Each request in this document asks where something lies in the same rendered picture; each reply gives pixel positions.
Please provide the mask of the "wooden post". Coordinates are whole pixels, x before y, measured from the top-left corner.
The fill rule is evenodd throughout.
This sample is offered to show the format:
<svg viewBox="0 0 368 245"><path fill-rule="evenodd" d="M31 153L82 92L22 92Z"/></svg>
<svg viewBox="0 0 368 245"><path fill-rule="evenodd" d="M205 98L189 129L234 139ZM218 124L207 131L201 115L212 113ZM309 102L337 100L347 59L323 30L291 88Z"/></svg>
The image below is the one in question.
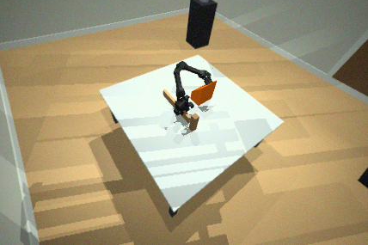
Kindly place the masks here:
<svg viewBox="0 0 368 245"><path fill-rule="evenodd" d="M195 113L195 114L191 115L189 129L192 132L197 129L198 122L199 122L199 116L198 116L198 114Z"/></svg>

